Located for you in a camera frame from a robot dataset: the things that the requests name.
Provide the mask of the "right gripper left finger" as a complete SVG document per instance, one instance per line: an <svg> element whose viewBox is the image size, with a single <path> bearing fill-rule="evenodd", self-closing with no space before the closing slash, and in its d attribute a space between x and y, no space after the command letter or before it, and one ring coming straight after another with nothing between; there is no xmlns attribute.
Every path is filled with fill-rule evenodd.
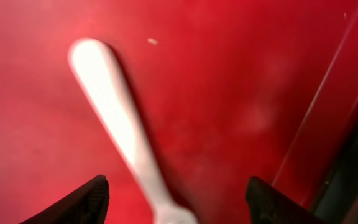
<svg viewBox="0 0 358 224"><path fill-rule="evenodd" d="M108 206L108 180L97 175L21 224L104 224Z"/></svg>

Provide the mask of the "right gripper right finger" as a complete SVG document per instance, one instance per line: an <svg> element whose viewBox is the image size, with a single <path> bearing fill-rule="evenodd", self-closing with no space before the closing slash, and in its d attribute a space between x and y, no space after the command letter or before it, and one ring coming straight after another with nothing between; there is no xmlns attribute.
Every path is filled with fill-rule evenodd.
<svg viewBox="0 0 358 224"><path fill-rule="evenodd" d="M324 223L256 176L249 178L245 199L249 206L251 224Z"/></svg>

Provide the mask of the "white plastic fork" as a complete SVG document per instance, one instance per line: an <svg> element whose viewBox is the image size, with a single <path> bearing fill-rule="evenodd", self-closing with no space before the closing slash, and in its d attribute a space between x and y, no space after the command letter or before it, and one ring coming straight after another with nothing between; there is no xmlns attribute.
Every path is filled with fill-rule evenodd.
<svg viewBox="0 0 358 224"><path fill-rule="evenodd" d="M103 42L72 43L68 63L100 122L147 199L154 223L196 224L177 204L163 179L134 98L117 58Z"/></svg>

